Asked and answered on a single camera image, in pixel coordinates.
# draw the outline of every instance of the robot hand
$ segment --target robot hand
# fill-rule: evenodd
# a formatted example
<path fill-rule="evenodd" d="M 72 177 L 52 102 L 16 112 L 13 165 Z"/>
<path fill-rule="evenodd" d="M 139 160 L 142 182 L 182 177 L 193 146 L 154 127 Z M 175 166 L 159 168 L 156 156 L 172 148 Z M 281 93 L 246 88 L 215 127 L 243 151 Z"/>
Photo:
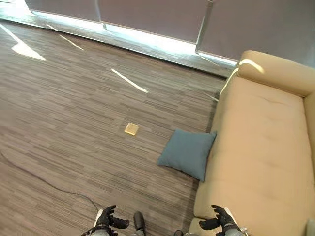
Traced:
<path fill-rule="evenodd" d="M 204 230 L 212 230 L 219 226 L 222 226 L 222 232 L 217 233 L 216 236 L 225 236 L 227 231 L 229 232 L 238 232 L 239 235 L 242 235 L 240 228 L 237 226 L 232 216 L 229 215 L 226 210 L 217 205 L 211 205 L 214 209 L 214 212 L 217 213 L 216 218 L 212 218 L 205 221 L 200 221 L 199 225 Z"/>

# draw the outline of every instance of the blue pillow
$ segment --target blue pillow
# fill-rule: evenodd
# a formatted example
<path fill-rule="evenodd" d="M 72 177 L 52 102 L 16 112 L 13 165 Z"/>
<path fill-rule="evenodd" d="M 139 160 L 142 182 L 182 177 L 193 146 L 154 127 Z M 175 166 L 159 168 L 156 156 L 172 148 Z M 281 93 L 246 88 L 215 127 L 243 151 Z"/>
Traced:
<path fill-rule="evenodd" d="M 207 157 L 216 135 L 216 132 L 191 133 L 176 129 L 157 164 L 173 167 L 204 181 Z"/>

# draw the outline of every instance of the sofa cushion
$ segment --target sofa cushion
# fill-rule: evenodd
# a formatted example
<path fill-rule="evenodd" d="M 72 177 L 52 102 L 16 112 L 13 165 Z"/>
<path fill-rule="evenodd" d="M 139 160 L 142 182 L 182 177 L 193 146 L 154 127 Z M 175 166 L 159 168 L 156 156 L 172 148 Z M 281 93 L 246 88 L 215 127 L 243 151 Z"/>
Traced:
<path fill-rule="evenodd" d="M 312 149 L 313 170 L 315 170 L 315 92 L 304 99 L 304 107 Z"/>
<path fill-rule="evenodd" d="M 195 216 L 214 217 L 216 204 L 253 235 L 303 235 L 315 210 L 303 99 L 239 77 L 227 91 Z"/>

